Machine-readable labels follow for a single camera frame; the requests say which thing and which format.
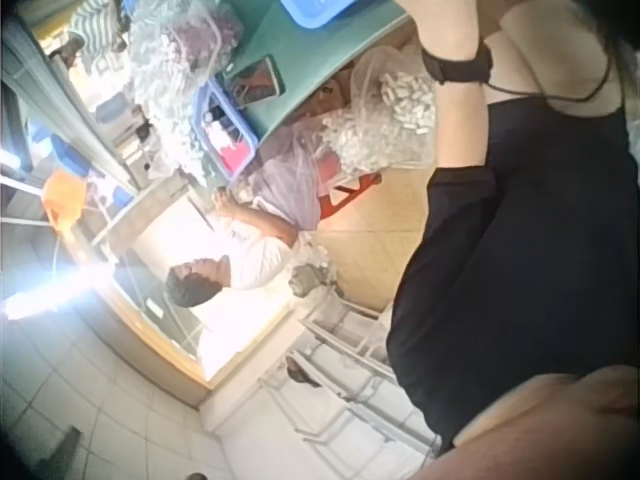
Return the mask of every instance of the clear plastic bag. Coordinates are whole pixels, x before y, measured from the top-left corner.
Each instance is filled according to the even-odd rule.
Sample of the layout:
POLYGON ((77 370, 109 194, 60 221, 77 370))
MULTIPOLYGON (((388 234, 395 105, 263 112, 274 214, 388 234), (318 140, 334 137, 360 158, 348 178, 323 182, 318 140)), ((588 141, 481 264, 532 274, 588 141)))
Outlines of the clear plastic bag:
POLYGON ((283 125, 267 139, 245 181, 300 230, 320 222, 321 177, 318 162, 326 149, 308 135, 304 124, 283 125))
POLYGON ((219 0, 139 0, 129 55, 135 102, 162 139, 161 175, 181 167, 204 183, 207 153, 191 127, 193 93, 227 65, 242 26, 219 0))
POLYGON ((227 65, 241 36, 233 10, 219 0, 139 0, 129 49, 137 103, 147 111, 163 102, 170 116, 176 100, 227 65))
POLYGON ((386 167, 429 168, 435 107, 432 81, 412 52, 376 47, 351 76, 351 107, 323 117, 324 141, 349 175, 386 167))

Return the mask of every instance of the black wristband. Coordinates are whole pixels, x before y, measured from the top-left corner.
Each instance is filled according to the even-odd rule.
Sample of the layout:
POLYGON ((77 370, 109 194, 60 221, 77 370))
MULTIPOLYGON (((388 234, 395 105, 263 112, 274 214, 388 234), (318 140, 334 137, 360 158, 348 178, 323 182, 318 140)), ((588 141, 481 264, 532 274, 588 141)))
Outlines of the black wristband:
POLYGON ((493 68, 491 50, 482 41, 478 44, 478 52, 473 60, 446 60, 430 54, 423 48, 422 62, 427 72, 441 85, 446 82, 488 83, 493 68))

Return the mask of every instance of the black clothing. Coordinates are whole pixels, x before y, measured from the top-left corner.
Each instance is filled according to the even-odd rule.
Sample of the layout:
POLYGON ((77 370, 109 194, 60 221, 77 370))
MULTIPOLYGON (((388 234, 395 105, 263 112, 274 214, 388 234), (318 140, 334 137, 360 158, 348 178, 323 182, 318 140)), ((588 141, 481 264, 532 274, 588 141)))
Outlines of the black clothing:
POLYGON ((518 99, 489 115, 486 166, 429 182, 387 339, 445 449, 535 375, 637 365, 640 200, 623 112, 581 119, 518 99))

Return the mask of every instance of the tiled floor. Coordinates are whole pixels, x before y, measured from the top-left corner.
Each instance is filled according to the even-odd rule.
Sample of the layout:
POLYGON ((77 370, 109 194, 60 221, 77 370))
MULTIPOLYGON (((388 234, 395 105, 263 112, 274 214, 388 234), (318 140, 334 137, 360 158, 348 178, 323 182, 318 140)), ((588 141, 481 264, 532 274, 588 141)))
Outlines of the tiled floor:
POLYGON ((374 310, 393 299, 420 241, 432 170, 387 170, 382 183, 320 223, 316 241, 338 268, 347 298, 374 310))

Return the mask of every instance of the teal table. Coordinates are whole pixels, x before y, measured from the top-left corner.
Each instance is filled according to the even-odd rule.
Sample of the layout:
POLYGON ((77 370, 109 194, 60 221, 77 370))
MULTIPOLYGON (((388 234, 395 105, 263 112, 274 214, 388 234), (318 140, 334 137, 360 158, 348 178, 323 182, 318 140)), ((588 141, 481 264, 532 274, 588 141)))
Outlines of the teal table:
POLYGON ((245 33, 230 74, 271 55, 284 93, 245 109, 259 139, 266 138, 324 81, 376 40, 408 20, 391 0, 347 10, 329 24, 307 30, 278 0, 231 0, 245 33))

